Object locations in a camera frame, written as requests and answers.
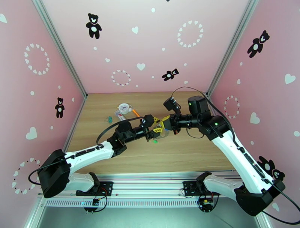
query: ventilation grille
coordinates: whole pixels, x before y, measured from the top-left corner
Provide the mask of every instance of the ventilation grille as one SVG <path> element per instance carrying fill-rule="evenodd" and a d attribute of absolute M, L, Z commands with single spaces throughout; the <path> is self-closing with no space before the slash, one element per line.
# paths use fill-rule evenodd
<path fill-rule="evenodd" d="M 100 200 L 99 206 L 92 206 L 93 199 L 48 199 L 48 207 L 103 207 L 106 200 Z M 106 207 L 112 208 L 158 208 L 158 207 L 198 207 L 197 199 L 108 199 Z"/>

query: wooden surface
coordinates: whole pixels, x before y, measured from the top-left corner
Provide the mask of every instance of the wooden surface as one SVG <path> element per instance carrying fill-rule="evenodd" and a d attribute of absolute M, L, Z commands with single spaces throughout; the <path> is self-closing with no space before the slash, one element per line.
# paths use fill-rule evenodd
<path fill-rule="evenodd" d="M 187 99 L 198 95 L 196 92 L 176 92 L 174 97 L 182 106 L 182 114 L 189 114 Z M 169 92 L 161 93 L 112 93 L 89 94 L 83 107 L 71 140 L 68 151 L 81 150 L 94 146 L 98 135 L 110 124 L 107 121 L 112 116 L 113 123 L 119 121 L 114 115 L 120 103 L 128 103 L 141 115 L 152 114 L 161 119 L 170 112 L 163 102 L 170 97 Z M 135 117 L 134 113 L 125 115 L 127 119 Z M 139 120 L 132 121 L 132 127 L 138 126 Z M 100 142 L 114 133 L 114 128 L 107 132 Z M 190 134 L 200 137 L 197 129 L 191 129 Z M 127 150 L 112 159 L 102 160 L 84 167 L 79 173 L 148 173 L 172 171 L 219 171 L 233 170 L 233 166 L 225 155 L 206 137 L 194 139 L 182 129 L 178 135 L 173 132 L 166 138 L 147 142 L 139 139 L 127 144 Z"/>

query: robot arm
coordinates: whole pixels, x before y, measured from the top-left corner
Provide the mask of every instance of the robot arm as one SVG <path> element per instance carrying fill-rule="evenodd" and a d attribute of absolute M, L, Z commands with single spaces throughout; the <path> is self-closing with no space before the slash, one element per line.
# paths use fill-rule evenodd
<path fill-rule="evenodd" d="M 273 180 L 255 162 L 249 152 L 244 149 L 235 133 L 229 128 L 221 116 L 212 116 L 208 104 L 203 97 L 188 99 L 190 114 L 181 115 L 180 108 L 174 98 L 164 102 L 167 110 L 175 111 L 163 118 L 159 128 L 149 130 L 157 122 L 152 115 L 141 117 L 138 127 L 132 128 L 128 121 L 121 121 L 115 133 L 95 146 L 80 151 L 63 153 L 54 151 L 38 171 L 45 198 L 53 197 L 65 190 L 77 190 L 92 194 L 98 191 L 99 181 L 94 173 L 78 174 L 77 170 L 94 162 L 115 157 L 124 152 L 126 143 L 145 137 L 147 141 L 160 135 L 159 129 L 167 129 L 178 134 L 181 128 L 198 128 L 228 158 L 242 178 L 241 181 L 230 181 L 205 172 L 197 178 L 197 188 L 203 195 L 212 192 L 222 194 L 235 201 L 248 214 L 255 216 L 264 210 L 279 195 L 275 185 L 281 191 L 285 186 L 281 180 Z"/>

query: teddy bear decal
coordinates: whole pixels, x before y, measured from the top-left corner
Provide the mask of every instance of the teddy bear decal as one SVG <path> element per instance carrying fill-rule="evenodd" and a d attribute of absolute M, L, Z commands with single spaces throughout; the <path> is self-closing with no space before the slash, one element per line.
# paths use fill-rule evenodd
<path fill-rule="evenodd" d="M 95 35 L 96 39 L 99 39 L 100 33 L 99 31 L 102 31 L 101 26 L 98 24 L 98 16 L 95 14 L 88 14 L 88 17 L 90 19 L 90 22 L 86 24 L 86 27 L 89 28 L 90 37 L 93 38 Z"/>
<path fill-rule="evenodd" d="M 57 105 L 55 106 L 56 109 L 56 117 L 57 118 L 62 118 L 63 117 L 63 111 L 65 107 L 63 106 L 63 98 L 58 97 L 57 98 Z"/>
<path fill-rule="evenodd" d="M 162 78 L 163 78 L 164 81 L 167 81 L 167 80 L 169 80 L 169 79 L 173 79 L 174 76 L 175 76 L 176 74 L 179 74 L 179 72 L 178 72 L 177 69 L 174 69 L 173 71 L 169 71 L 169 70 L 168 70 L 168 71 L 166 72 L 166 74 L 164 74 L 164 75 L 162 76 Z"/>
<path fill-rule="evenodd" d="M 253 44 L 248 49 L 247 53 L 250 53 L 250 58 L 254 57 L 257 52 L 261 52 L 263 49 L 263 43 L 266 42 L 270 38 L 269 34 L 266 30 L 264 30 L 259 38 L 255 38 L 252 42 Z"/>
<path fill-rule="evenodd" d="M 267 174 L 269 174 L 271 177 L 274 177 L 275 179 L 280 179 L 282 181 L 284 180 L 285 174 L 275 169 L 275 164 L 272 160 L 267 161 L 262 156 L 259 156 L 258 158 L 260 162 L 257 163 Z"/>

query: pink backdrop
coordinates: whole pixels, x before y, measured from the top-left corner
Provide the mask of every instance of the pink backdrop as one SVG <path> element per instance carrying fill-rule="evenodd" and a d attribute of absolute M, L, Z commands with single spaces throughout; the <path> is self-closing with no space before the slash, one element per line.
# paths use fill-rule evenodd
<path fill-rule="evenodd" d="M 64 146 L 83 96 L 31 1 L 1 2 L 0 34 L 0 227 L 23 227 L 39 191 L 27 176 Z"/>
<path fill-rule="evenodd" d="M 260 1 L 213 93 L 214 103 L 231 116 L 239 139 L 250 153 L 257 160 L 259 156 L 273 160 L 276 169 L 285 173 L 285 193 L 298 205 L 299 8 L 296 0 Z M 261 53 L 250 58 L 247 50 L 252 40 L 264 30 L 270 39 L 263 44 Z M 297 209 L 282 196 L 275 199 L 268 212 L 286 221 L 299 220 Z"/>
<path fill-rule="evenodd" d="M 86 91 L 111 93 L 207 90 L 248 1 L 43 2 Z M 88 13 L 99 16 L 99 39 L 89 36 Z"/>

